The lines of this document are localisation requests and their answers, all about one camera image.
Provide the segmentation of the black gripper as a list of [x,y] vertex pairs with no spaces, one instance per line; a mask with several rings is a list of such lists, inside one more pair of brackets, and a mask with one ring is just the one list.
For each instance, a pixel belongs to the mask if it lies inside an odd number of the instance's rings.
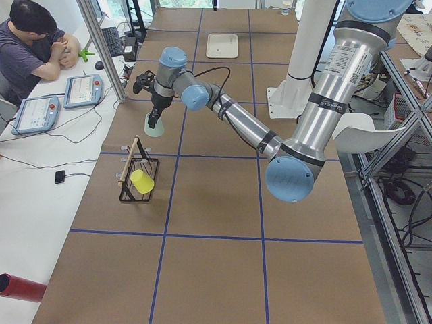
[[151,102],[154,107],[148,115],[147,124],[149,128],[154,128],[161,118],[165,108],[168,108],[174,98],[174,91],[159,83],[156,75],[147,70],[145,73],[139,74],[133,84],[133,93],[138,94],[145,90],[151,94]]

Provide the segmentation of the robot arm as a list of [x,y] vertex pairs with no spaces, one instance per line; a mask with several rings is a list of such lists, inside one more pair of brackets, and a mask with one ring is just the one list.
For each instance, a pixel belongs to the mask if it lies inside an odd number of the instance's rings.
[[378,149],[390,131],[342,126],[348,104],[372,60],[390,49],[409,1],[306,1],[302,10],[286,79],[268,90],[274,118],[298,118],[293,135],[281,139],[221,86],[199,80],[186,68],[186,54],[166,47],[156,73],[139,75],[133,91],[151,94],[152,111],[145,128],[153,129],[175,96],[192,111],[208,107],[253,149],[269,158],[268,191],[294,203],[306,198],[325,164],[331,138],[349,140],[351,153]]

